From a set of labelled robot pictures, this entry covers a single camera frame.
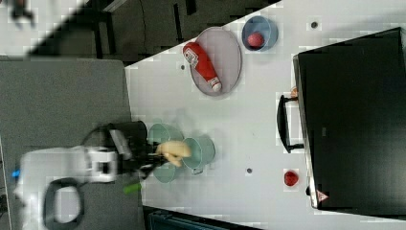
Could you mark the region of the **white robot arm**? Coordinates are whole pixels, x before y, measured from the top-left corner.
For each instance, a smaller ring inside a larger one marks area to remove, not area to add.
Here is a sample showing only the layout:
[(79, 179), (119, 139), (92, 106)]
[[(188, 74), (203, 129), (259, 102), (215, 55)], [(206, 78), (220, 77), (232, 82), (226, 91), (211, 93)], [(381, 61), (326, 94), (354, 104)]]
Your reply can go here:
[(20, 160), (13, 191), (21, 200), (21, 230), (128, 230), (137, 225), (137, 199), (120, 193), (131, 175), (146, 178), (150, 151), (107, 147), (39, 149)]

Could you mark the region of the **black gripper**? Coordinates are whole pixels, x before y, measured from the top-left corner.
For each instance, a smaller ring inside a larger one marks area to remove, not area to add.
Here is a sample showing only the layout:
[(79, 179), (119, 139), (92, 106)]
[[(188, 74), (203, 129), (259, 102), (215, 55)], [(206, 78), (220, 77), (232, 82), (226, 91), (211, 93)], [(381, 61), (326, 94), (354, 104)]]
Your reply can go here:
[(137, 173), (142, 179), (160, 166), (160, 156), (156, 153), (158, 144), (144, 144), (132, 149), (131, 157), (124, 160), (118, 158), (118, 174)]

